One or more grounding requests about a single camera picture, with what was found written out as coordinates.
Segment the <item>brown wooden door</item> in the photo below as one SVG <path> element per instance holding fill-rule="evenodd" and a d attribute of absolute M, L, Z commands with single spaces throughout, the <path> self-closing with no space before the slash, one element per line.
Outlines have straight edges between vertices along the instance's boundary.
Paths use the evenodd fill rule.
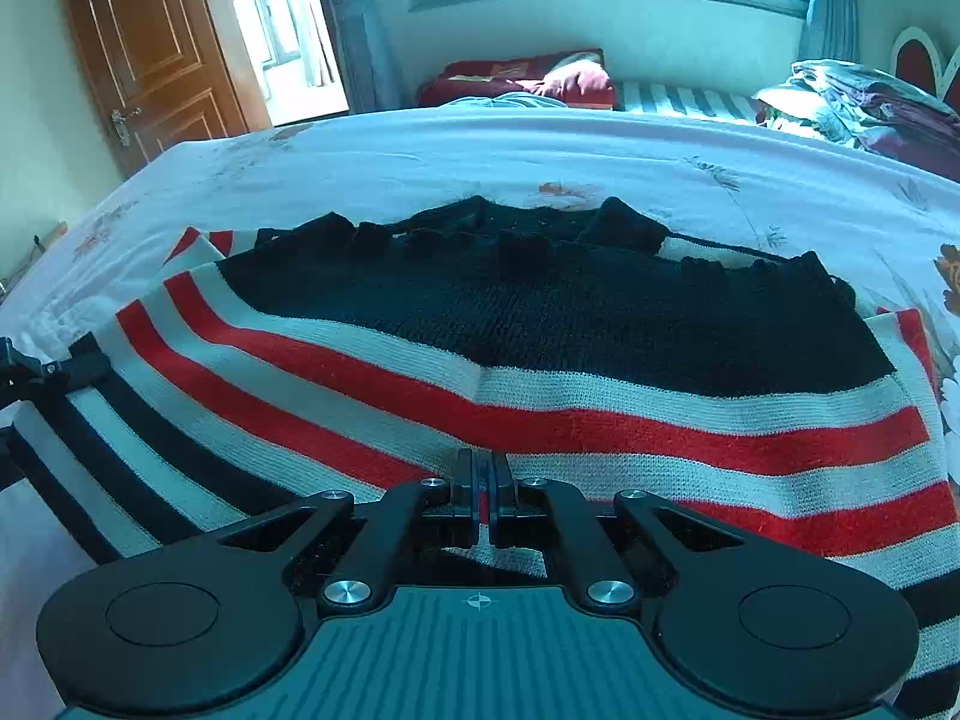
<path fill-rule="evenodd" d="M 65 0 L 65 10 L 124 176 L 179 143 L 270 125 L 233 0 Z"/>

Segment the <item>pile of folded clothes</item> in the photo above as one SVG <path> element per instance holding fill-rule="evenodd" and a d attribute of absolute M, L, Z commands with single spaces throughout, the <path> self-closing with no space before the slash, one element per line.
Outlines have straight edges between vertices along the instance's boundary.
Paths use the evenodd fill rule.
<path fill-rule="evenodd" d="M 861 149 L 958 179 L 958 114 L 885 71 L 841 60 L 802 60 L 786 82 L 755 94 L 760 124 Z"/>

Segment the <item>red heart-shaped headboard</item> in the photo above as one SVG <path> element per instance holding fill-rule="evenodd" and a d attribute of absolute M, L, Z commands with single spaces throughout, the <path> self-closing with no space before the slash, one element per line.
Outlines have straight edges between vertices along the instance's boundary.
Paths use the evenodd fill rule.
<path fill-rule="evenodd" d="M 960 106 L 960 49 L 946 59 L 924 29 L 910 26 L 895 37 L 890 67 L 896 78 L 918 86 L 953 110 Z"/>

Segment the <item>striped window seat mattress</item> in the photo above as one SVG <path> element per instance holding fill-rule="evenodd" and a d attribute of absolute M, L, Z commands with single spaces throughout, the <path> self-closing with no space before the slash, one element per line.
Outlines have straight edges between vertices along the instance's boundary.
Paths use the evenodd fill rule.
<path fill-rule="evenodd" d="M 714 89 L 687 88 L 664 83 L 618 82 L 615 109 L 630 114 L 688 117 L 754 125 L 761 104 L 754 98 Z"/>

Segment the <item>blue curtain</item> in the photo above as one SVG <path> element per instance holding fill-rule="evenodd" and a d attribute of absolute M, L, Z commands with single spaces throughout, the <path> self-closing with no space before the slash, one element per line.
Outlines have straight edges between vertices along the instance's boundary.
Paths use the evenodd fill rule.
<path fill-rule="evenodd" d="M 859 60 L 857 0 L 809 0 L 799 60 Z"/>
<path fill-rule="evenodd" d="M 353 114 L 398 109 L 394 56 L 374 0 L 320 0 L 343 91 Z"/>

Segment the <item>blue left curtain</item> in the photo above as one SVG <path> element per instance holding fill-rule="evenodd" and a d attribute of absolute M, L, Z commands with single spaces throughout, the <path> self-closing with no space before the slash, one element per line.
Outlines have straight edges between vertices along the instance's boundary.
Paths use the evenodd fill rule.
<path fill-rule="evenodd" d="M 353 114 L 398 109 L 394 56 L 374 0 L 320 0 L 343 91 Z"/>

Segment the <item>light blue garment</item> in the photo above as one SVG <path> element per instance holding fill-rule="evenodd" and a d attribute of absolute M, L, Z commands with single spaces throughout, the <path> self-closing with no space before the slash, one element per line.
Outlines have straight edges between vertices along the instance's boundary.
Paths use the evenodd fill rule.
<path fill-rule="evenodd" d="M 558 99 L 545 98 L 525 91 L 487 96 L 462 96 L 444 103 L 444 107 L 481 107 L 482 109 L 566 109 L 566 104 Z"/>

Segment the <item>blue right curtain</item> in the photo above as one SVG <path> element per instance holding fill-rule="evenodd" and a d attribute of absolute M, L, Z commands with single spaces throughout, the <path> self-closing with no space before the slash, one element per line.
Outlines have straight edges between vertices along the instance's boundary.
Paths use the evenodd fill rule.
<path fill-rule="evenodd" d="M 859 60 L 857 0 L 809 0 L 799 60 Z"/>

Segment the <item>dark red pillow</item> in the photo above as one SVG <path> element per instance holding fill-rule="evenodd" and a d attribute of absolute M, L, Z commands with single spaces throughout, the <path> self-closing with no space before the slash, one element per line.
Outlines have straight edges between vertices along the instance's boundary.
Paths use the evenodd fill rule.
<path fill-rule="evenodd" d="M 579 109 L 612 110 L 617 102 L 601 49 L 575 50 L 508 60 L 460 60 L 423 83 L 420 107 L 455 99 L 529 93 Z"/>

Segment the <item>floral white bed sheet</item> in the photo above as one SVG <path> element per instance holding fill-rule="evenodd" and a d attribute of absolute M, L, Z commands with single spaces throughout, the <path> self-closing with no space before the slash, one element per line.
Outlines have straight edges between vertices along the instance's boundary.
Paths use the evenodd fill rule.
<path fill-rule="evenodd" d="M 473 199 L 592 210 L 619 200 L 669 231 L 794 257 L 923 310 L 958 387 L 958 187 L 757 127 L 567 109 L 440 107 L 186 143 L 109 195 L 2 310 L 2 338 L 65 353 L 161 270 L 187 229 L 387 224 Z M 41 596 L 86 556 L 2 455 L 2 712 L 70 718 L 32 640 Z"/>

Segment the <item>striped knit sweater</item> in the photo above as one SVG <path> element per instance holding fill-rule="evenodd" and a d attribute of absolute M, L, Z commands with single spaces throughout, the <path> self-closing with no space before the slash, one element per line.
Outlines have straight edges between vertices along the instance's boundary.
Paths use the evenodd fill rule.
<path fill-rule="evenodd" d="M 342 614 L 251 699 L 70 718 L 952 718 L 955 367 L 923 310 L 780 257 L 679 236 L 619 200 L 473 197 L 387 224 L 187 229 L 78 335 L 112 367 L 112 493 L 78 460 L 82 390 L 13 403 L 2 455 L 112 562 L 324 491 L 373 504 L 475 455 L 477 535 L 423 532 L 369 613 Z M 656 715 L 625 624 L 576 610 L 532 548 L 498 548 L 488 462 L 601 509 L 640 489 L 900 593 L 918 653 L 890 715 Z"/>

